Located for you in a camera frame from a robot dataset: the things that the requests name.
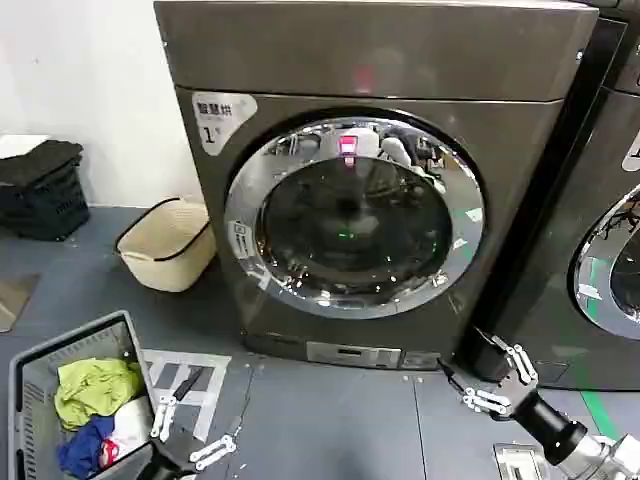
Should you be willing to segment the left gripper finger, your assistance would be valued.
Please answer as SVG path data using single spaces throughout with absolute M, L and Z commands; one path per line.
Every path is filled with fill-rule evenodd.
M 192 452 L 189 461 L 194 464 L 197 471 L 204 471 L 235 450 L 235 438 L 231 435 L 223 435 L 211 444 Z
M 168 395 L 161 396 L 157 405 L 150 437 L 166 442 L 170 436 L 176 406 L 184 399 L 200 378 L 204 368 L 196 367 L 179 386 Z

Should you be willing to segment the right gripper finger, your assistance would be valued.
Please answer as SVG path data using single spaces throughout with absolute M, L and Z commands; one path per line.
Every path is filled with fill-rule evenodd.
M 519 382 L 526 387 L 535 388 L 538 372 L 525 349 L 520 344 L 509 345 L 502 338 L 488 334 L 475 327 L 476 332 L 494 349 L 500 351 L 509 367 L 517 374 Z
M 438 365 L 445 374 L 447 382 L 470 410 L 499 419 L 505 419 L 511 415 L 512 404 L 507 397 L 470 386 L 461 375 L 442 360 L 438 360 Z

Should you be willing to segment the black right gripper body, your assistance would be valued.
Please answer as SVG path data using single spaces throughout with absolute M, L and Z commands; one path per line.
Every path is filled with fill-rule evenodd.
M 566 460 L 587 434 L 582 423 L 569 420 L 537 391 L 530 393 L 510 417 L 542 446 L 545 459 L 553 466 Z

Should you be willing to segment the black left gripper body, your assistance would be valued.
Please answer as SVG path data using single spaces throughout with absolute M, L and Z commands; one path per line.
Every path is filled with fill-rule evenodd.
M 153 447 L 151 460 L 137 475 L 137 480 L 175 480 L 195 475 L 196 469 L 185 455 Z

